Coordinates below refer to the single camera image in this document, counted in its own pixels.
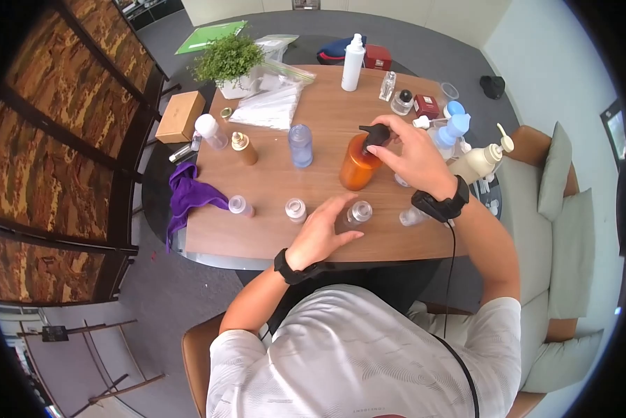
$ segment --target wooden table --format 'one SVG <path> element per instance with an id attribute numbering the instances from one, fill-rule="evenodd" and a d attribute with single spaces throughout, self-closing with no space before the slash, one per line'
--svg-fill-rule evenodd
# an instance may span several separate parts
<path id="1" fill-rule="evenodd" d="M 273 129 L 224 122 L 220 111 L 236 108 L 238 100 L 226 100 L 220 91 L 213 98 L 210 113 L 221 123 L 228 136 L 240 131 L 250 137 L 258 152 L 258 162 L 243 165 L 237 153 L 227 146 L 212 150 L 203 143 L 197 159 L 199 181 L 216 187 L 227 197 L 244 196 L 255 208 L 255 217 L 246 218 L 208 205 L 188 216 L 185 250 L 213 255 L 272 259 L 289 246 L 301 225 L 285 214 L 285 202 L 298 197 L 308 213 L 328 197 L 346 191 L 338 181 L 346 147 L 350 139 L 381 114 L 391 114 L 388 102 L 378 99 L 385 72 L 362 69 L 354 92 L 341 89 L 343 68 L 336 65 L 298 65 L 317 74 L 315 82 L 304 88 L 292 124 L 305 124 L 313 133 L 313 163 L 297 169 L 290 160 L 288 134 Z M 408 88 L 413 94 L 434 96 L 445 101 L 437 82 L 397 74 L 396 91 Z M 409 123 L 413 111 L 403 119 Z M 401 145 L 388 148 L 400 153 Z M 452 236 L 441 223 L 432 219 L 404 227 L 399 213 L 410 206 L 415 191 L 394 181 L 387 166 L 376 171 L 359 198 L 373 206 L 373 217 L 362 226 L 365 236 L 332 254 L 335 262 L 387 262 L 452 256 Z M 458 242 L 456 255 L 467 254 Z"/>

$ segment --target black cap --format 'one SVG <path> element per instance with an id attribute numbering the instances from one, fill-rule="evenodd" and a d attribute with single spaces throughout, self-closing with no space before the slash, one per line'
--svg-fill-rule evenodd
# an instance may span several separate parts
<path id="1" fill-rule="evenodd" d="M 376 123 L 373 126 L 360 126 L 359 129 L 368 132 L 367 139 L 364 140 L 364 144 L 362 145 L 362 152 L 364 154 L 369 154 L 367 151 L 369 145 L 383 145 L 390 139 L 390 128 L 382 123 Z"/>
<path id="2" fill-rule="evenodd" d="M 412 98 L 413 93 L 410 90 L 401 90 L 401 93 L 399 93 L 399 99 L 404 103 L 410 102 Z"/>

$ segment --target green folder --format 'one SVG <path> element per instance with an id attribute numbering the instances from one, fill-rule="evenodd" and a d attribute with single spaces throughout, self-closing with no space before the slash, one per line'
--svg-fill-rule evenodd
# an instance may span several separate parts
<path id="1" fill-rule="evenodd" d="M 197 28 L 194 32 L 192 32 L 192 35 L 190 35 L 188 39 L 185 39 L 183 45 L 181 45 L 181 47 L 178 48 L 178 51 L 176 51 L 176 55 L 206 49 L 206 46 L 208 46 L 215 39 L 225 37 L 230 33 L 239 33 L 246 23 L 247 21 L 242 20 L 238 22 L 220 23 L 219 25 Z"/>

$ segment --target floor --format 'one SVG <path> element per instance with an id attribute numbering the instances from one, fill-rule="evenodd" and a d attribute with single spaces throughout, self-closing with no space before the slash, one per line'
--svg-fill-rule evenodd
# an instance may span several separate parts
<path id="1" fill-rule="evenodd" d="M 418 76 L 451 82 L 473 115 L 472 129 L 482 144 L 498 140 L 497 122 L 501 122 L 507 132 L 518 127 L 507 98 L 490 100 L 482 94 L 478 79 L 494 73 L 481 52 L 438 32 L 385 17 L 341 11 L 272 12 L 229 21 L 234 20 L 247 20 L 249 28 L 245 32 L 255 37 L 272 33 L 325 34 L 339 38 L 354 32 L 365 34 L 370 43 L 388 47 L 396 61 Z M 173 54 L 192 30 L 187 14 L 180 11 L 138 32 L 172 81 L 182 83 L 184 92 L 197 88 L 186 69 L 194 55 Z M 166 102 L 167 98 L 163 98 L 161 108 Z M 141 172 L 148 157 L 146 150 Z M 134 199 L 134 206 L 138 205 L 139 188 Z M 133 220 L 133 235 L 133 242 L 140 246 L 140 251 L 125 275 L 118 302 L 46 308 L 45 313 L 52 324 L 69 327 L 82 326 L 83 319 L 89 324 L 98 324 L 137 318 L 138 322 L 125 327 L 125 337 L 134 358 L 147 377 L 161 372 L 167 376 L 120 398 L 147 418 L 196 417 L 183 369 L 181 337 L 191 326 L 223 312 L 243 285 L 234 271 L 210 268 L 177 254 L 167 254 L 164 244 L 151 232 L 142 214 Z M 449 269 L 450 260 L 443 260 L 420 300 L 445 303 Z M 456 258 L 450 305 L 476 312 L 480 294 L 480 277 L 468 257 Z M 95 341 L 112 377 L 130 373 L 130 378 L 119 388 L 140 382 L 132 378 L 137 374 L 119 335 L 100 331 L 95 333 Z"/>

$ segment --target man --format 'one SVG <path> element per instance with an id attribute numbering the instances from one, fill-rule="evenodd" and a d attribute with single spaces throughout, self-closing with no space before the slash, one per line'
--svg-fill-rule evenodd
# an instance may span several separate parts
<path id="1" fill-rule="evenodd" d="M 376 123 L 402 142 L 402 155 L 381 146 L 369 146 L 371 153 L 436 201 L 456 195 L 458 179 L 424 130 L 396 116 L 379 116 Z M 355 197 L 335 196 L 308 217 L 284 253 L 292 271 L 361 239 L 359 231 L 334 232 L 334 220 Z M 455 225 L 484 281 L 463 347 L 446 348 L 375 294 L 342 284 L 318 289 L 295 305 L 267 350 L 258 330 L 289 287 L 271 267 L 237 295 L 211 345 L 207 416 L 473 417 L 463 363 L 480 416 L 504 417 L 520 383 L 517 254 L 506 230 L 472 196 Z"/>

